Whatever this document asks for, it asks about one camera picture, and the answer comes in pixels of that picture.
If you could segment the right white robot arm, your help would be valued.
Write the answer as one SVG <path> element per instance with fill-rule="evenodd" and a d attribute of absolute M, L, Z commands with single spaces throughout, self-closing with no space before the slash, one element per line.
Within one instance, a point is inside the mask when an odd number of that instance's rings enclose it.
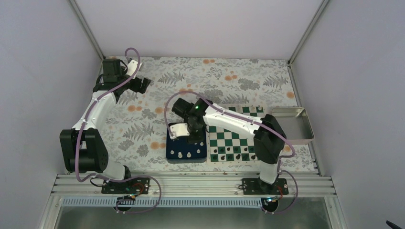
<path fill-rule="evenodd" d="M 172 112 L 183 119 L 182 123 L 166 124 L 170 139 L 187 137 L 190 143 L 199 141 L 207 126 L 220 127 L 252 139 L 255 155 L 260 161 L 258 186 L 262 193 L 271 194 L 277 188 L 279 156 L 287 136 L 276 118 L 248 116 L 225 109 L 210 100 L 200 98 L 189 103 L 179 98 Z"/>

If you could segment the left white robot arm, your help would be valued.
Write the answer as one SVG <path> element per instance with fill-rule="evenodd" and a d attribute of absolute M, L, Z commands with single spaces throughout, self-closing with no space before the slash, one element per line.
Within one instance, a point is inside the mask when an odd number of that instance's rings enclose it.
<path fill-rule="evenodd" d="M 93 88 L 92 99 L 80 120 L 70 129 L 61 131 L 59 139 L 68 172 L 91 173 L 91 178 L 102 176 L 115 180 L 114 187 L 120 193 L 127 193 L 133 187 L 133 180 L 125 175 L 127 168 L 109 160 L 107 148 L 100 130 L 120 96 L 131 90 L 144 94 L 151 80 L 137 77 L 143 64 L 133 59 L 104 59 L 103 72 Z"/>

